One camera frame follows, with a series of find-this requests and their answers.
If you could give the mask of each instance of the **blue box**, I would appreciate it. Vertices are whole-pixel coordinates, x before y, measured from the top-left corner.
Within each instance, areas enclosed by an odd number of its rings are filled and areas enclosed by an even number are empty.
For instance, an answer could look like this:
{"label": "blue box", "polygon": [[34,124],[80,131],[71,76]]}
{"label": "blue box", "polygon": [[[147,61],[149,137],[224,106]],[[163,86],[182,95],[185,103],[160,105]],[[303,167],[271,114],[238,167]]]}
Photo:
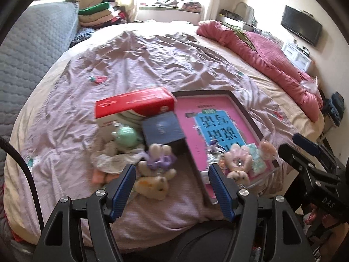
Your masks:
{"label": "blue box", "polygon": [[172,111],[143,120],[142,130],[148,147],[154,143],[169,145],[176,156],[188,151],[185,135]]}

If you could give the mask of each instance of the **plastic-wrapped green ball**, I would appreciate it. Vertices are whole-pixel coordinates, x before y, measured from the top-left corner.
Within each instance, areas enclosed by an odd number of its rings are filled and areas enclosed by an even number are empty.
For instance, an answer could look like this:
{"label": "plastic-wrapped green ball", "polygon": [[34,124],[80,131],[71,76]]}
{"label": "plastic-wrapped green ball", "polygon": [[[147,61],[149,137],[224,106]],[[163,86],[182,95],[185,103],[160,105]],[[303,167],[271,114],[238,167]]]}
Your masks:
{"label": "plastic-wrapped green ball", "polygon": [[115,142],[121,147],[133,148],[138,144],[138,136],[130,126],[122,126],[114,133]]}

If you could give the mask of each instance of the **bolt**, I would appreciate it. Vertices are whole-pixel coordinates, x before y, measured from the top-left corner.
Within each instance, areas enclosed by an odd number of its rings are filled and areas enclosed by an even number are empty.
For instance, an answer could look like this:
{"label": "bolt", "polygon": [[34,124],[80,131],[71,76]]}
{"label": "bolt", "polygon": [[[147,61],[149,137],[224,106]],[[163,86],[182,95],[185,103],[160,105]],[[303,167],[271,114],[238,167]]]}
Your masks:
{"label": "bolt", "polygon": [[105,195],[105,190],[99,189],[96,191],[96,196],[101,197]]}
{"label": "bolt", "polygon": [[242,196],[247,196],[249,194],[249,191],[246,189],[240,189],[239,194]]}
{"label": "bolt", "polygon": [[68,196],[63,196],[62,198],[59,199],[61,203],[65,203],[69,200]]}
{"label": "bolt", "polygon": [[280,203],[282,203],[282,202],[285,201],[285,198],[282,197],[281,195],[277,195],[277,196],[275,197],[275,199],[276,199],[276,201],[278,201],[278,202],[280,202]]}

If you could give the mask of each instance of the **purple bow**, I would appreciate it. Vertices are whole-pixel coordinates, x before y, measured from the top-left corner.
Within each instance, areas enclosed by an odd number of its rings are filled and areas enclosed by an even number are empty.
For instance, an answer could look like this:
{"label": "purple bow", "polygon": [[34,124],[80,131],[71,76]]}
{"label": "purple bow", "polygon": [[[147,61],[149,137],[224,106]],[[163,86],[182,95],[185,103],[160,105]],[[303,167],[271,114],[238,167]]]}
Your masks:
{"label": "purple bow", "polygon": [[153,171],[159,168],[167,171],[177,159],[174,155],[161,155],[159,159],[154,161],[147,153],[143,153],[143,157],[147,161],[148,167]]}

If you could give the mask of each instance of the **wall-mounted television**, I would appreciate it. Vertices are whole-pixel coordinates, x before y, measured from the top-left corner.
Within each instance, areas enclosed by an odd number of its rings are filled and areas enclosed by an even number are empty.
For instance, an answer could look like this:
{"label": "wall-mounted television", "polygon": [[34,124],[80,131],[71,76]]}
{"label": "wall-mounted television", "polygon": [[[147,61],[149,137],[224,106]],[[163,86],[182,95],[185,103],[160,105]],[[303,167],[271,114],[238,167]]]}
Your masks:
{"label": "wall-mounted television", "polygon": [[322,25],[310,15],[286,6],[281,25],[311,45],[318,44]]}

